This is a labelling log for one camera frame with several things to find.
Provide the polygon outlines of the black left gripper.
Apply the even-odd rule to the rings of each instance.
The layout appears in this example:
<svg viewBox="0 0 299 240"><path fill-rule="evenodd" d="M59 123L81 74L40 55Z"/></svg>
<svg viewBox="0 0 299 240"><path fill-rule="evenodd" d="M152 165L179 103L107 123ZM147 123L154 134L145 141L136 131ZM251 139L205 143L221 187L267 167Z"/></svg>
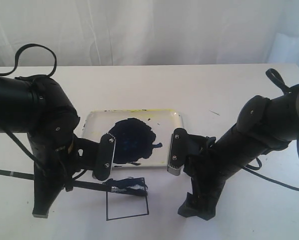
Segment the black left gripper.
<svg viewBox="0 0 299 240"><path fill-rule="evenodd" d="M34 217L47 217L62 189L73 189L73 175L95 166L99 143L77 137L31 137L31 149L37 159L34 164Z"/></svg>

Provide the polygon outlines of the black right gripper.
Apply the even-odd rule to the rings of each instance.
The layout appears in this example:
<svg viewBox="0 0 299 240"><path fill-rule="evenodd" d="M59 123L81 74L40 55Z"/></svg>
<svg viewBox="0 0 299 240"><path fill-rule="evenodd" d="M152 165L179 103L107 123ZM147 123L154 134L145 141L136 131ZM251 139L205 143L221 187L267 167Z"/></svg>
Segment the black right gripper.
<svg viewBox="0 0 299 240"><path fill-rule="evenodd" d="M204 137L190 134L187 154L184 162L184 173L191 178L192 192L178 209L182 217L199 217L210 220L216 215L216 206L225 186L217 180L216 155L212 149L215 137Z"/></svg>

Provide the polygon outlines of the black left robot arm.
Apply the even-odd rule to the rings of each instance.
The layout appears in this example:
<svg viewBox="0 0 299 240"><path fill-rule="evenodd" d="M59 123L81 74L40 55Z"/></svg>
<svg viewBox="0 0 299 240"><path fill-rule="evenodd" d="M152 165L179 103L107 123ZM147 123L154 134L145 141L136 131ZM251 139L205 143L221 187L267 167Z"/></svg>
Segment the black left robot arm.
<svg viewBox="0 0 299 240"><path fill-rule="evenodd" d="M48 75L7 78L0 73L0 133L17 145L27 135L25 154L33 162L32 215L47 218L61 190L73 189L73 175L95 166L99 145L74 131L80 117L61 86Z"/></svg>

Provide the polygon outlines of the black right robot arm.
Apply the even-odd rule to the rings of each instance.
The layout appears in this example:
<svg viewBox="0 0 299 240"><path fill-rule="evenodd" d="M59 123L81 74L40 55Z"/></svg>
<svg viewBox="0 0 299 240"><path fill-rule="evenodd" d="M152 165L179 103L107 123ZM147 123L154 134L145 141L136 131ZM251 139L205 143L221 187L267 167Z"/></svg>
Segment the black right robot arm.
<svg viewBox="0 0 299 240"><path fill-rule="evenodd" d="M286 94L269 99L256 95L241 109L237 122L221 137L175 130L182 150L184 172L190 176L188 193L178 214L210 220L226 181L261 155L286 149L299 142L299 84Z"/></svg>

